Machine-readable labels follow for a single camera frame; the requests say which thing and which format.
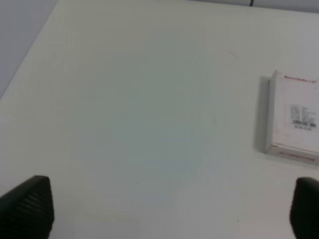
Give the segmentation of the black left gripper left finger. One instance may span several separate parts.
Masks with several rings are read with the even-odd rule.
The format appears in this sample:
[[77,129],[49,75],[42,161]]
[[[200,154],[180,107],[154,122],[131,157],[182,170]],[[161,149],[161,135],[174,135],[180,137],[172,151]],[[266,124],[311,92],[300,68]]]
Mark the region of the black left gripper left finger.
[[33,176],[0,197],[2,239],[47,239],[53,223],[53,196],[47,176]]

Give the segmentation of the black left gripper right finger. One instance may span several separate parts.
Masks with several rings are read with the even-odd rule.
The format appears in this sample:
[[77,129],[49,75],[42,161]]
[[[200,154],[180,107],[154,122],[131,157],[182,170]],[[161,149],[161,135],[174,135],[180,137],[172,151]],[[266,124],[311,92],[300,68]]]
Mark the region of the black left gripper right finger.
[[319,182],[311,177],[296,180],[290,223],[297,239],[319,237]]

